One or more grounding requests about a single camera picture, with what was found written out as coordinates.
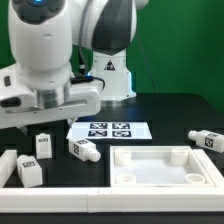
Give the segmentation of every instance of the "plastic part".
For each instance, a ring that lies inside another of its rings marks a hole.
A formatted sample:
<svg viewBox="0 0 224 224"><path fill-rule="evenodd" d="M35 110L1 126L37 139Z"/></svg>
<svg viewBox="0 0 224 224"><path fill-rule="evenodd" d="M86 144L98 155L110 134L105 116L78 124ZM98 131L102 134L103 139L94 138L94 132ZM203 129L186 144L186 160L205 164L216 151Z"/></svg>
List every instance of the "plastic part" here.
<svg viewBox="0 0 224 224"><path fill-rule="evenodd" d="M118 148L115 150L115 165L127 166L131 163L131 150L128 148Z"/></svg>
<svg viewBox="0 0 224 224"><path fill-rule="evenodd" d="M183 147L172 149L171 163L175 166L183 166L188 162L188 150Z"/></svg>
<svg viewBox="0 0 224 224"><path fill-rule="evenodd" d="M197 173L189 173L185 176L185 180L190 184L204 184L205 177Z"/></svg>
<svg viewBox="0 0 224 224"><path fill-rule="evenodd" d="M69 139L69 152L82 161L97 162L101 158L101 154L96 149L96 144L82 137Z"/></svg>
<svg viewBox="0 0 224 224"><path fill-rule="evenodd" d="M17 159L17 169L25 188L43 184L42 169L33 156L20 156Z"/></svg>
<svg viewBox="0 0 224 224"><path fill-rule="evenodd" d="M116 183L121 185L132 185L136 183L136 177L130 173L122 173L116 176Z"/></svg>
<svg viewBox="0 0 224 224"><path fill-rule="evenodd" d="M52 158L51 136L40 134L36 136L37 159Z"/></svg>
<svg viewBox="0 0 224 224"><path fill-rule="evenodd" d="M224 152L224 135L210 131L190 131L189 139L196 141L196 145L216 152Z"/></svg>
<svg viewBox="0 0 224 224"><path fill-rule="evenodd" d="M4 187L16 167L17 151L6 150L0 158L0 188Z"/></svg>
<svg viewBox="0 0 224 224"><path fill-rule="evenodd" d="M94 148L90 148L86 153L87 158L92 162L97 162L101 158L101 154Z"/></svg>

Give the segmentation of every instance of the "white tray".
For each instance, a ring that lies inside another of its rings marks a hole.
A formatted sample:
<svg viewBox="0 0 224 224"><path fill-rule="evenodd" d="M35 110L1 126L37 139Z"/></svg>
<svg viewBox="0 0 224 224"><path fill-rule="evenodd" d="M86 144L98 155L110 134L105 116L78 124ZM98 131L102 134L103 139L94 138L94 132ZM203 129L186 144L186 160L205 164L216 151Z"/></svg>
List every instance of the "white tray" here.
<svg viewBox="0 0 224 224"><path fill-rule="evenodd" d="M188 152L187 162L174 165L171 161L173 149L184 149ZM129 164L116 165L116 150L129 151ZM194 151L187 146L112 146L110 152L110 174L112 187L214 187L215 183L210 178L206 169L195 155ZM186 179L187 175L196 174L205 179L205 183L191 184ZM134 177L135 183L128 180L116 181L117 177Z"/></svg>

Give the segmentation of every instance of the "warning label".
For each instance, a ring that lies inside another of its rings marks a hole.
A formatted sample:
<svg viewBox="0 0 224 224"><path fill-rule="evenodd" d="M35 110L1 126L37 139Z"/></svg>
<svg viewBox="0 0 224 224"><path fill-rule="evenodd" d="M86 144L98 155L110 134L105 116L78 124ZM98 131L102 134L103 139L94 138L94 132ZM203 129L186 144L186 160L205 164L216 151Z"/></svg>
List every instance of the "warning label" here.
<svg viewBox="0 0 224 224"><path fill-rule="evenodd" d="M107 71L114 71L115 70L114 65L113 65L111 60L107 63L104 70L107 70Z"/></svg>

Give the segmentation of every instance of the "white block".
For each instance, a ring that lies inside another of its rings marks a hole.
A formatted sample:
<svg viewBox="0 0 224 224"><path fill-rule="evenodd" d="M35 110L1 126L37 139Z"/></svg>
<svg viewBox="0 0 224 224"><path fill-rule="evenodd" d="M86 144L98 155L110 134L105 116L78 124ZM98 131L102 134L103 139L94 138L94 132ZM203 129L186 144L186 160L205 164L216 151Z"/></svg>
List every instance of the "white block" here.
<svg viewBox="0 0 224 224"><path fill-rule="evenodd" d="M17 159L17 169L25 188L43 184L42 169L33 156L20 156Z"/></svg>
<svg viewBox="0 0 224 224"><path fill-rule="evenodd" d="M11 176L16 167L17 151L6 150L0 158L0 188L4 187L5 183Z"/></svg>
<svg viewBox="0 0 224 224"><path fill-rule="evenodd" d="M52 158L50 135L42 133L36 136L36 155L37 155L37 159Z"/></svg>

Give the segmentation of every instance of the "cable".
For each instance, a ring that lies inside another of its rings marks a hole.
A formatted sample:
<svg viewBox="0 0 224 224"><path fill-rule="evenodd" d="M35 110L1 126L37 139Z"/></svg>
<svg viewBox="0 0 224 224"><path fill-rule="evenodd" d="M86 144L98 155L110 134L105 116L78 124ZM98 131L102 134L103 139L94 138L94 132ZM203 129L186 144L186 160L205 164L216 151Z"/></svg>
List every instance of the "cable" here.
<svg viewBox="0 0 224 224"><path fill-rule="evenodd" d="M88 63L85 59L85 56L83 54L83 49L82 49L82 39L83 39L83 33L84 33L84 25L85 25L85 21L86 21L86 15L87 15L87 12L88 12L88 9L89 9L89 6L91 5L92 3L92 0L88 0L86 5L85 5L85 8L83 10L83 13L82 13L82 19L81 19L81 23L80 23L80 29L79 29L79 42L78 42L78 49L79 49L79 56L80 58L82 59L83 61L83 64L85 65L85 72L84 72L84 75L86 75L88 73Z"/></svg>
<svg viewBox="0 0 224 224"><path fill-rule="evenodd" d="M103 90L105 88L105 81L99 77L93 77L91 75L88 76L78 76L75 78L71 78L71 84L78 84L78 83L84 83L84 82L92 82L93 80L99 80L103 83Z"/></svg>
<svg viewBox="0 0 224 224"><path fill-rule="evenodd" d="M99 78L99 77L93 77L93 79L101 81L103 83L103 90L104 90L104 88L105 88L105 81L102 78Z"/></svg>
<svg viewBox="0 0 224 224"><path fill-rule="evenodd" d="M140 38L140 35L139 35L138 30L136 31L136 36L137 36L137 39L138 39L138 44L140 46L141 53L142 53L142 56L143 56L143 59L144 59L146 68L147 68L148 73L149 73L149 77L150 77L151 82L152 82L152 86L153 86L153 89L154 89L154 93L156 93L157 91L156 91L156 86L155 86L155 82L154 82L154 78L153 78L153 73L152 73L150 64L149 64L149 62L147 60L146 53L145 53L145 50L144 50L144 47L143 47L143 44L142 44L142 41L141 41L141 38Z"/></svg>

